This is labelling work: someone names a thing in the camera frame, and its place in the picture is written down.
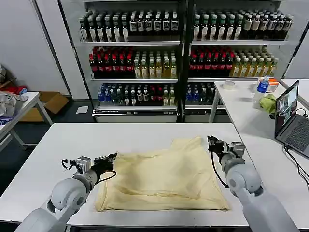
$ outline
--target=white bag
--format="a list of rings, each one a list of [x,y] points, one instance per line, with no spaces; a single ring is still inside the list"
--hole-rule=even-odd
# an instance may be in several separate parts
[[[9,92],[0,91],[0,116],[13,117],[15,108],[20,108],[22,102],[28,100],[28,96],[20,96]]]

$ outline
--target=cardboard box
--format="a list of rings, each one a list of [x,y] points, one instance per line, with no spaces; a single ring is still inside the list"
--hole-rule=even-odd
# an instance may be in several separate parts
[[[40,100],[43,103],[47,111],[57,114],[69,100],[62,96],[59,92],[40,92]],[[32,108],[28,113],[20,120],[20,122],[43,122],[44,119],[41,116],[37,108]]]

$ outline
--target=crumpled fabric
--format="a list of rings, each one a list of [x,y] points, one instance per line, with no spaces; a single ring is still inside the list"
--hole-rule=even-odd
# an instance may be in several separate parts
[[[117,175],[100,184],[95,209],[229,209],[201,143],[175,139],[170,149],[118,154]]]

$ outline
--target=table leg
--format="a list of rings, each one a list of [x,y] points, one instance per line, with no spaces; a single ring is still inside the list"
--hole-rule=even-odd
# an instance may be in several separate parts
[[[22,139],[18,136],[18,134],[13,129],[10,130],[10,134],[18,141],[18,143],[21,145],[21,147],[24,150],[26,150],[28,147],[34,147],[34,146],[37,145],[37,144],[26,144],[26,143],[24,143],[24,141],[22,141]]]
[[[13,139],[11,134],[8,134],[0,143],[0,152],[8,145],[8,143]]]
[[[46,123],[49,123],[50,125],[52,125],[53,121],[51,120],[50,116],[46,112],[46,110],[45,110],[45,108],[44,108],[44,106],[43,106],[43,104],[40,100],[37,101],[36,107],[37,107],[38,111],[40,112],[40,114],[43,116],[44,121]]]
[[[213,120],[214,120],[214,116],[216,115],[216,112],[217,112],[217,107],[218,107],[219,99],[220,99],[219,92],[216,91],[216,93],[214,94],[214,97],[213,97],[211,114],[209,115],[208,122],[213,122]]]

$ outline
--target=white wall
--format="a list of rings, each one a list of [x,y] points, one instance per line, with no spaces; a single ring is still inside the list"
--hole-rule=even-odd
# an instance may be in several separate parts
[[[30,0],[2,0],[0,63],[31,91],[68,94]]]
[[[57,0],[36,0],[73,99],[89,99]]]

